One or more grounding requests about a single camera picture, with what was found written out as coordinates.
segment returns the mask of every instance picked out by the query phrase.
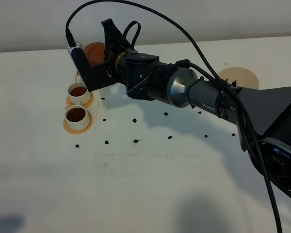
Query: black cable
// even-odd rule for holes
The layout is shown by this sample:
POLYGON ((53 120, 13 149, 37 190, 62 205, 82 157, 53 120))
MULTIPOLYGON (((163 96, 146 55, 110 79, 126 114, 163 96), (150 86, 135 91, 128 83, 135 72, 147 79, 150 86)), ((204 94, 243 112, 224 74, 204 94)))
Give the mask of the black cable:
MULTIPOLYGON (((193 63, 188 63, 188 64, 191 67, 193 67, 194 69, 196 69, 198 72, 200 72, 207 79, 209 79, 211 82, 215 82, 215 79, 210 74, 205 72, 202 68, 200 68, 199 66, 197 66, 197 65, 195 65, 193 63)), ((225 91, 228 94, 230 94, 232 96, 232 98, 236 101, 236 103, 238 104, 239 108, 238 108, 237 111, 240 113, 238 119, 242 120, 242 117, 244 117, 245 120, 246 120, 246 124, 249 127, 250 133, 252 135, 254 147, 255 147, 255 149, 257 151, 257 154, 259 156, 259 162, 261 164, 261 171, 262 171, 263 177, 265 179, 266 188, 267 188, 268 195, 270 197, 271 205, 272 205, 272 208, 273 208, 273 213, 274 213, 275 222, 276 222, 276 226, 277 226, 277 232, 278 233, 282 233, 280 216, 279 216, 279 212, 278 212, 275 196, 274 196, 274 193, 273 193, 272 185, 271 185, 271 182, 270 182, 269 177, 268 177, 268 172, 266 170, 266 166, 265 166, 265 163, 264 163, 264 160, 263 160, 263 156, 262 156, 259 144, 258 144, 257 137, 255 135, 255 131, 253 129, 253 125, 252 125, 251 119, 249 117, 249 114, 247 113, 245 106, 243 105, 243 103, 239 99, 238 94, 234 90, 232 90, 230 88, 226 88, 225 91)), ((250 150, 251 149, 251 145, 249 144, 246 132, 242 131, 241 134, 242 134, 242 137, 243 137, 243 141, 244 141, 244 143, 246 145, 246 148, 248 150, 250 150)))
POLYGON ((137 31, 136 31, 136 34, 135 34, 134 38, 133 38, 132 41, 131 41, 131 48, 130 48, 131 50, 135 50, 135 43, 136 43, 136 40, 137 40, 137 38, 138 38, 138 36, 139 36, 139 34, 140 34, 140 31, 141 31, 141 24, 134 20, 133 22, 131 22, 131 23, 127 26, 127 28, 125 29, 125 31, 124 31, 124 33, 123 33, 123 38, 124 38, 123 41, 125 42, 125 40, 126 40, 126 36, 127 36, 127 33, 128 33, 129 30, 132 28, 132 26, 134 26, 135 24, 138 25, 138 28, 137 28, 137 31))

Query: robotic arm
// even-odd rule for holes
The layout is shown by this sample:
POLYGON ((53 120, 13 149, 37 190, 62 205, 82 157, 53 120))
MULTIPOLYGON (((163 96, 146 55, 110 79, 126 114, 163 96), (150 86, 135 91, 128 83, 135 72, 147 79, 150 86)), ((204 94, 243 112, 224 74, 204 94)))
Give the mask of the robotic arm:
POLYGON ((255 90, 237 86, 236 82, 227 83, 219 78, 182 27, 161 13, 125 0, 93 0, 80 6, 67 22, 66 37, 70 56, 89 91, 122 83, 126 86, 126 94, 133 99, 159 100, 179 108, 197 106, 237 125, 242 150, 248 150, 252 163, 265 178, 277 231, 282 232, 270 181, 291 198, 291 87, 255 90), (123 34, 111 19, 102 22, 105 59, 92 67, 68 26, 82 8, 102 1, 133 5, 171 22, 193 43, 215 78, 189 60, 166 64, 160 62, 158 56, 136 51, 134 43, 140 32, 140 24, 136 21, 123 34), (138 24, 138 30, 130 44, 126 34, 134 24, 138 24), (198 77, 191 67, 203 76, 198 77))

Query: orange ball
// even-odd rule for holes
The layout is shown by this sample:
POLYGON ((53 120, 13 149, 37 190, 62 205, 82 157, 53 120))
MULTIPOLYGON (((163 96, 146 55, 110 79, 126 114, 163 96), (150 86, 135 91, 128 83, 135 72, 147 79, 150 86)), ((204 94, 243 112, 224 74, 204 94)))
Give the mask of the orange ball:
POLYGON ((101 42, 94 42, 84 48, 89 64, 94 67, 104 62, 106 45, 101 42))

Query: white table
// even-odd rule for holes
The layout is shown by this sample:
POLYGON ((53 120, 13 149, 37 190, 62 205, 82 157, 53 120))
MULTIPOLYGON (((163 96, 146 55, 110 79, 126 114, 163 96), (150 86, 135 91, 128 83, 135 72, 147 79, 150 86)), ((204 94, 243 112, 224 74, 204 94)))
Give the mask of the white table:
MULTIPOLYGON (((291 37, 198 44, 217 72, 244 67, 260 89, 291 86, 291 37)), ((137 50, 205 68, 189 43, 137 50)), ((63 119, 74 75, 66 50, 0 53, 5 233, 275 232, 264 179, 240 149, 236 126, 197 108, 131 100, 117 84, 94 92, 92 128, 71 135, 63 119)), ((291 200, 274 193, 291 233, 291 200)))

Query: white wall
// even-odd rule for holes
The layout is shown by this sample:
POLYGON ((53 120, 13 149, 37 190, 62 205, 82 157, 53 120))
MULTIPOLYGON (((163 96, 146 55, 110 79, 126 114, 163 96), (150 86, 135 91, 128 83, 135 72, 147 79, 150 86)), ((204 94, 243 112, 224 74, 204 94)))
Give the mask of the white wall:
MULTIPOLYGON (((291 35, 291 0, 133 0, 182 25, 196 41, 291 35)), ((0 51, 66 48, 65 23, 86 0, 0 0, 0 51)), ((142 25, 137 44, 184 42, 173 25, 136 7, 98 3, 79 12, 70 29, 86 45, 104 41, 101 21, 123 31, 142 25)))

